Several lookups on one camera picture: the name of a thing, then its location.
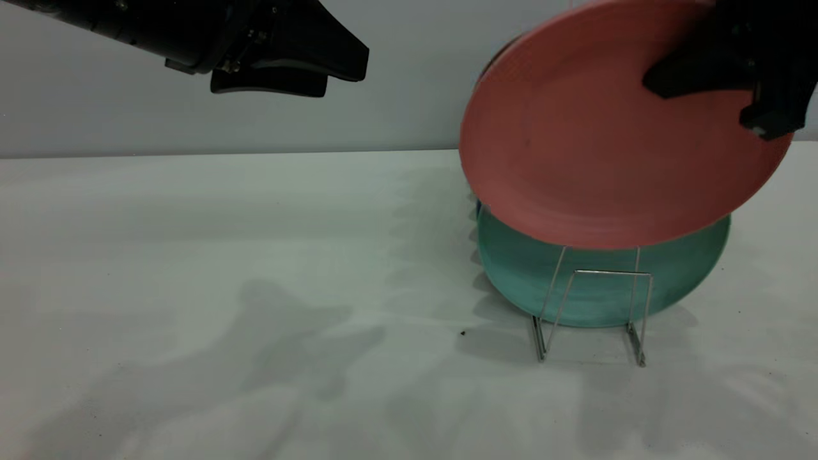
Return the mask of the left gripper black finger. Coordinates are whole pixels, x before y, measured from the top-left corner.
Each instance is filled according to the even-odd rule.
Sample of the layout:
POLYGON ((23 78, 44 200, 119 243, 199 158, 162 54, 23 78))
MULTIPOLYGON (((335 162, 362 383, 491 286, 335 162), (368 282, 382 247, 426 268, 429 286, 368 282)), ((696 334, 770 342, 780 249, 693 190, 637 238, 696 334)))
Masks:
POLYGON ((366 78, 370 49, 321 2, 269 1, 262 11, 272 28, 254 69, 306 70, 348 82, 366 78))
POLYGON ((254 69, 239 66, 231 71, 214 70, 210 91, 217 95, 238 91, 262 91, 302 97, 323 97, 328 81, 329 75, 318 71, 286 67, 254 69))

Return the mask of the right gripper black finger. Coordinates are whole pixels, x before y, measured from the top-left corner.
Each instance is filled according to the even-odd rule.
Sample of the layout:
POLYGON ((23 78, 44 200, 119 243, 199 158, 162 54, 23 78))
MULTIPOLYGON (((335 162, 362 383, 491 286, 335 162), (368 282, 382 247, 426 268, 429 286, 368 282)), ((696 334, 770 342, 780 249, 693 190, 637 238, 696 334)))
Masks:
POLYGON ((706 91, 754 90, 759 70, 751 52, 728 42, 684 43, 650 67, 644 88, 664 99, 706 91))

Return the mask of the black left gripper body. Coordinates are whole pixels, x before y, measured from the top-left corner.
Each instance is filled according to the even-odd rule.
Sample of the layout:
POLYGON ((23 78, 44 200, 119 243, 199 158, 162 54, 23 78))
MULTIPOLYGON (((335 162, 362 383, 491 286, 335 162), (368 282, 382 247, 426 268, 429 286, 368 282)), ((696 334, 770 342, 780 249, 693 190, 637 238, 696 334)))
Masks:
POLYGON ((235 63, 265 35, 275 1, 139 1, 137 46, 173 70, 208 73, 235 63))

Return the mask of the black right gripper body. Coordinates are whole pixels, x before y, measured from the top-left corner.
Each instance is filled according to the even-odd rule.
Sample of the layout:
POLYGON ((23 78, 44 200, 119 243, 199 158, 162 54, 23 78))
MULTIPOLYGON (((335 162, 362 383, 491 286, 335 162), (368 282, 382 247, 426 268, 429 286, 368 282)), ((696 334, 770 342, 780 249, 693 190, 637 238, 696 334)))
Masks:
POLYGON ((759 70, 739 124, 771 142, 806 125, 816 87, 815 1, 714 1, 704 43, 747 47, 759 70))

